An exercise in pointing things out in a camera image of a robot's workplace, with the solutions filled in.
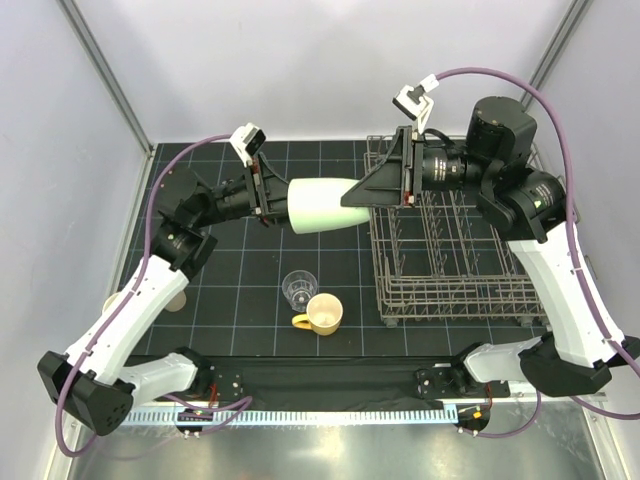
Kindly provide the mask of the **pale green cup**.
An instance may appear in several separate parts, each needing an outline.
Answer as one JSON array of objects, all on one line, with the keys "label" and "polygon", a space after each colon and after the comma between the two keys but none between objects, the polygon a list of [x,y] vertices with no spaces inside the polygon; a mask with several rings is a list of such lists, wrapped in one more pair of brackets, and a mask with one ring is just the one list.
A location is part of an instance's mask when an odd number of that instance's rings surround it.
[{"label": "pale green cup", "polygon": [[346,178],[298,178],[287,191],[287,216],[295,234],[349,228],[370,220],[367,207],[343,207],[342,196],[357,181]]}]

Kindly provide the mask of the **beige paper cup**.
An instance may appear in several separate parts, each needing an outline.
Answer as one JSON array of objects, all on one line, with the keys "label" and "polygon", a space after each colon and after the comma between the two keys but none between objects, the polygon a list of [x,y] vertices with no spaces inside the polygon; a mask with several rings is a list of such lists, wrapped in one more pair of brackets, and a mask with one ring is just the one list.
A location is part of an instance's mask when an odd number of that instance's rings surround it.
[{"label": "beige paper cup", "polygon": [[[102,312],[105,312],[110,305],[114,302],[114,300],[118,297],[119,293],[115,292],[110,295],[104,302],[102,306]],[[185,291],[180,291],[176,294],[172,300],[170,300],[164,307],[164,309],[168,312],[177,312],[181,310],[187,302],[187,296]]]}]

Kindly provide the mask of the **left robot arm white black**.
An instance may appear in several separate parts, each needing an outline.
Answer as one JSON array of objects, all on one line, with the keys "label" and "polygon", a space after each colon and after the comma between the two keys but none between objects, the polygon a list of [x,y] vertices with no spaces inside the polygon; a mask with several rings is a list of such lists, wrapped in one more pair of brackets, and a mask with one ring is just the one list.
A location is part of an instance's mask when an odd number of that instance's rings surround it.
[{"label": "left robot arm white black", "polygon": [[96,323],[65,353],[49,351],[37,365],[56,414],[69,414],[98,436],[118,428],[137,406],[182,393],[201,400],[214,383],[204,356],[180,347],[154,361],[126,364],[139,340],[208,261],[217,241],[207,227],[255,216],[268,225],[287,214],[287,181],[258,154],[242,175],[208,186],[185,166],[167,167],[149,198],[162,218],[146,232],[139,266]]}]

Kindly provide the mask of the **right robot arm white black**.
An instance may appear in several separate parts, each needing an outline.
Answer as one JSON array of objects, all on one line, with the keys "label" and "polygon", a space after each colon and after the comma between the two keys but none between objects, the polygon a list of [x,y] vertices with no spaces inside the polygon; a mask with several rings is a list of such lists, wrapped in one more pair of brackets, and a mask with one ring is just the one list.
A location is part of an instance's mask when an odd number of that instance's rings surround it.
[{"label": "right robot arm white black", "polygon": [[529,165],[536,130],[524,106],[503,96],[475,104],[461,141],[401,127],[383,159],[341,199],[345,207],[402,208],[429,192],[470,191],[526,271],[550,331],[463,350],[450,372],[462,396],[493,381],[525,381],[550,397],[590,395],[610,382],[614,367],[639,355],[638,339],[608,318],[583,265],[567,183]]}]

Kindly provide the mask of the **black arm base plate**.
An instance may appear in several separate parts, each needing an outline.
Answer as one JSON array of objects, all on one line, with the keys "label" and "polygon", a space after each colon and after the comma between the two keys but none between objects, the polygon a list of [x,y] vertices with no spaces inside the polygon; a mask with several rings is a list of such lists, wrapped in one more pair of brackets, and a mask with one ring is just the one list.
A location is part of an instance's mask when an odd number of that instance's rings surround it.
[{"label": "black arm base plate", "polygon": [[507,398],[500,381],[463,380],[451,357],[209,356],[224,402],[250,396],[253,410],[364,412],[434,408],[438,402]]}]

